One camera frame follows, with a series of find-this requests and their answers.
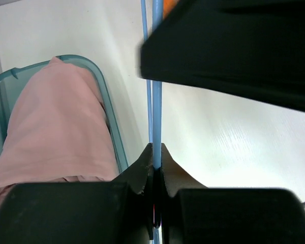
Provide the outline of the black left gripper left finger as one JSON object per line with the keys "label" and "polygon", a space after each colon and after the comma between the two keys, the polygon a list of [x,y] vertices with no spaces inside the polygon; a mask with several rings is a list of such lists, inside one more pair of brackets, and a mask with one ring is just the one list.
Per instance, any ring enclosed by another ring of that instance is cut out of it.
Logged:
{"label": "black left gripper left finger", "polygon": [[149,243],[152,151],[109,182],[16,185],[0,206],[0,243]]}

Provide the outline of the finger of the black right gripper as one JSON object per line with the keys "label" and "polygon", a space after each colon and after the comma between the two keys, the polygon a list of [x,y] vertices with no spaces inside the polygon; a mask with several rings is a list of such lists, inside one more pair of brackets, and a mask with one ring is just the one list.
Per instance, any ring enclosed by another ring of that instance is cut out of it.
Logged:
{"label": "finger of the black right gripper", "polygon": [[305,112],[305,1],[179,1],[140,73]]}

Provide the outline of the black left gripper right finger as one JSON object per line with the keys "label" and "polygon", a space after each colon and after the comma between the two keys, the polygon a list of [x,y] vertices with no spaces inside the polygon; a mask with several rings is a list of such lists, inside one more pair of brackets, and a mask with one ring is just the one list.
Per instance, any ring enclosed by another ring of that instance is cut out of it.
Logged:
{"label": "black left gripper right finger", "polygon": [[305,243],[305,210],[278,188],[208,188],[162,146],[163,243]]}

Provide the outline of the pink trousers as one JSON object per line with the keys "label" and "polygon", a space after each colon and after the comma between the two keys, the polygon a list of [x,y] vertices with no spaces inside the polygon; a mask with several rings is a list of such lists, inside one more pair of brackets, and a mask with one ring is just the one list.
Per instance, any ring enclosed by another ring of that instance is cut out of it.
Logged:
{"label": "pink trousers", "polygon": [[16,184],[111,181],[118,173],[92,73],[52,58],[11,113],[0,155],[0,205]]}

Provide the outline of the orange white tie-dye trousers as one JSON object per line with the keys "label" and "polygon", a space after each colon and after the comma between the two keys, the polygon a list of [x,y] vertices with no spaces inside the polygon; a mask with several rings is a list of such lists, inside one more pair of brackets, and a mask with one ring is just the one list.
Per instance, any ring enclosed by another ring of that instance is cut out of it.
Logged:
{"label": "orange white tie-dye trousers", "polygon": [[176,6],[178,0],[163,0],[163,18]]}

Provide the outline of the blue wire hanger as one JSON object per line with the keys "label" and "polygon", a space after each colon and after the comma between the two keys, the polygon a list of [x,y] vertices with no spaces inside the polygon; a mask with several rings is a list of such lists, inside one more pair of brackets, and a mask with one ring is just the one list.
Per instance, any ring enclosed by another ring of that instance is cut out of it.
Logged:
{"label": "blue wire hanger", "polygon": [[[141,15],[144,41],[148,39],[148,25],[146,14],[146,1],[141,2]],[[152,30],[154,31],[163,18],[163,1],[152,1]],[[152,143],[152,202],[154,205],[154,243],[162,243],[160,239],[161,208],[161,125],[162,125],[162,82],[146,80],[147,113],[148,113],[148,138]]]}

